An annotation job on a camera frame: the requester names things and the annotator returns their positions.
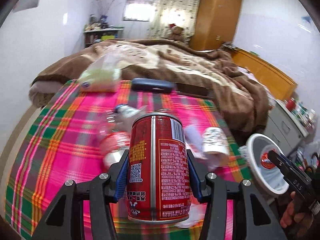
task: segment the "red can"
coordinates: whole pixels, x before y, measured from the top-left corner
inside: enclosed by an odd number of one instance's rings
[[[189,168],[181,122],[146,114],[132,126],[127,177],[128,218],[168,224],[188,219]]]

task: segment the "curtain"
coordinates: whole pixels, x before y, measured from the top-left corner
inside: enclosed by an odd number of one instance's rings
[[[163,39],[169,24],[184,28],[184,36],[194,34],[200,0],[156,0],[155,15],[150,25],[150,39]]]

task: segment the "plastic bag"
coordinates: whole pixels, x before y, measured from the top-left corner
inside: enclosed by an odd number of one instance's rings
[[[122,57],[119,52],[111,51],[93,62],[78,79],[83,92],[116,92],[121,70],[117,64]]]

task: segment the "drawer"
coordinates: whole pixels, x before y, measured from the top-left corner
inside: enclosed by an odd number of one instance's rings
[[[300,143],[302,134],[284,110],[279,106],[274,107],[269,113],[269,118],[279,128],[292,148],[295,148]]]
[[[289,143],[282,135],[279,128],[275,125],[275,123],[269,118],[267,127],[264,131],[264,135],[268,136],[271,140],[273,140],[279,148],[282,150],[285,156],[288,156],[291,152],[292,148],[290,147]]]

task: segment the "toy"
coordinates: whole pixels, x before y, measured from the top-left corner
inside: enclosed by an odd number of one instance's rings
[[[167,35],[168,40],[184,42],[184,35],[183,35],[184,28],[174,25],[170,30],[171,31]]]

